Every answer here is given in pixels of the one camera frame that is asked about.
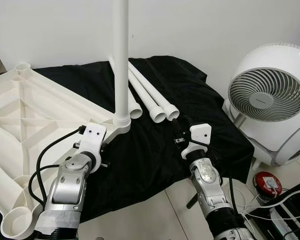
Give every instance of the white fan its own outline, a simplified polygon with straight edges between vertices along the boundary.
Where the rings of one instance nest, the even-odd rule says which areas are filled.
[[[300,46],[271,43],[245,56],[224,110],[255,147],[261,162],[279,166],[300,152]]]

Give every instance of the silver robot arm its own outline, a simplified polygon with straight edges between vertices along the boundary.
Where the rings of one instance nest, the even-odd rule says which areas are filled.
[[[206,157],[210,144],[211,126],[197,124],[190,127],[190,139],[181,152],[183,159],[190,161],[191,181],[197,191],[197,200],[206,219],[214,240],[253,240],[243,219],[235,214],[227,202],[220,186],[220,175]],[[177,136],[175,143],[183,143],[185,137]]]
[[[44,211],[35,225],[37,240],[77,239],[86,180],[101,165],[100,149],[105,134],[104,126],[89,123],[76,154],[60,164]]]

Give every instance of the fan grille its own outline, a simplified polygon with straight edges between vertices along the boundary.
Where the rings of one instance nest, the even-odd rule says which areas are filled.
[[[254,104],[265,96],[261,105]],[[290,75],[273,69],[255,69],[240,74],[231,83],[229,99],[246,116],[265,122],[283,121],[300,111],[300,84]]]

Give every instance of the red object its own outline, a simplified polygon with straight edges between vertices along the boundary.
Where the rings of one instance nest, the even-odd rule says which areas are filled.
[[[270,172],[261,171],[257,173],[253,177],[253,184],[260,194],[267,197],[273,198],[282,192],[282,185],[279,179]]]

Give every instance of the white pole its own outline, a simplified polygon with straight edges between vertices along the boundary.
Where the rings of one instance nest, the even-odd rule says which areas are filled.
[[[146,89],[146,91],[151,95],[151,97],[156,101],[156,103],[163,108],[166,114],[166,119],[172,121],[176,119],[180,112],[176,106],[172,105],[165,99],[164,96],[135,68],[130,62],[128,63],[129,70],[135,75],[138,81]]]
[[[113,0],[114,125],[127,127],[128,113],[128,0]]]
[[[165,111],[162,107],[158,106],[156,102],[152,99],[149,93],[144,89],[135,75],[128,70],[129,81],[133,86],[136,93],[141,98],[142,102],[144,103],[146,109],[148,109],[151,119],[155,123],[161,123],[166,118]]]
[[[112,68],[112,71],[115,72],[115,61],[112,57],[109,57],[109,63]],[[131,119],[140,118],[142,115],[142,109],[139,103],[135,100],[133,94],[128,88],[128,112]]]

